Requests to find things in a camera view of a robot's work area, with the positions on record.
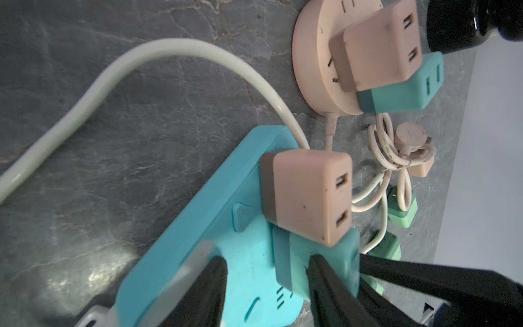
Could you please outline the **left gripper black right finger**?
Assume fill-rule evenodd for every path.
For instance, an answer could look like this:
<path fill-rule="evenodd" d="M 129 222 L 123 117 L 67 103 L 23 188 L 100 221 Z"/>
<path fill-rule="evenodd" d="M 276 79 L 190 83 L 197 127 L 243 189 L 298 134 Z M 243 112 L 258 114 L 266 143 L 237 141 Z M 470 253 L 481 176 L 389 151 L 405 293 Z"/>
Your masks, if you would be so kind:
<path fill-rule="evenodd" d="M 306 273 L 316 326 L 379 325 L 345 287 L 323 256 L 311 256 Z"/>

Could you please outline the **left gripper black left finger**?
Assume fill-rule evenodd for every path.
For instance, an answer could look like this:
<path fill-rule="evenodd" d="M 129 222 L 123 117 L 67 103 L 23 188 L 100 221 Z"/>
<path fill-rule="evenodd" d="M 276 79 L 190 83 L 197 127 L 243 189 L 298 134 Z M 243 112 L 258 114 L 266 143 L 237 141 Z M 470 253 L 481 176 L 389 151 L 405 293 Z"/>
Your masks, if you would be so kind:
<path fill-rule="evenodd" d="M 215 256 L 161 326 L 220 326 L 226 299 L 227 262 Z"/>

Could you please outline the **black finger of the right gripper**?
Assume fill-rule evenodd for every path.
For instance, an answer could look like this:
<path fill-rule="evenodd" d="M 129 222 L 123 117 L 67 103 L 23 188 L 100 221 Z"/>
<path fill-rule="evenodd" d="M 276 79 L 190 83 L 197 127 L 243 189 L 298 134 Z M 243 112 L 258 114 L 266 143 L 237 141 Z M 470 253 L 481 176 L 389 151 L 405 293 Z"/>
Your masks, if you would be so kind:
<path fill-rule="evenodd" d="M 435 326 L 522 325 L 522 285 L 494 271 L 361 255 L 360 272 L 444 300 Z"/>

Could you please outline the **teal triangular power socket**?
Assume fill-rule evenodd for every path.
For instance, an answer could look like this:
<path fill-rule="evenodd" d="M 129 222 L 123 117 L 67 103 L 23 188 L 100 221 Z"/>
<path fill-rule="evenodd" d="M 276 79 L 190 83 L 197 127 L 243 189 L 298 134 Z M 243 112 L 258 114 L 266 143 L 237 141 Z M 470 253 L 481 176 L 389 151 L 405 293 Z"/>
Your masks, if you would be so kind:
<path fill-rule="evenodd" d="M 282 125 L 260 125 L 247 134 L 124 279 L 115 302 L 120 326 L 151 325 L 160 296 L 188 287 L 215 256 L 228 269 L 224 326 L 294 322 L 303 300 L 276 280 L 259 160 L 297 146 Z"/>

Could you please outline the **long white power strip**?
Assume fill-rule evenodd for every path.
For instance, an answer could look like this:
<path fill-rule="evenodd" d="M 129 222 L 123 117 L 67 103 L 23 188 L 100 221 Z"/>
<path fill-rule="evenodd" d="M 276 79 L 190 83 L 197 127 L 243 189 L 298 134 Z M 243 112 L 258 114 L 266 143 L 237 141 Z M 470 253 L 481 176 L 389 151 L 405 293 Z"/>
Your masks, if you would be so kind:
<path fill-rule="evenodd" d="M 75 327 L 103 327 L 106 324 L 106 318 L 109 308 L 95 305 L 92 306 L 83 317 L 74 325 Z"/>

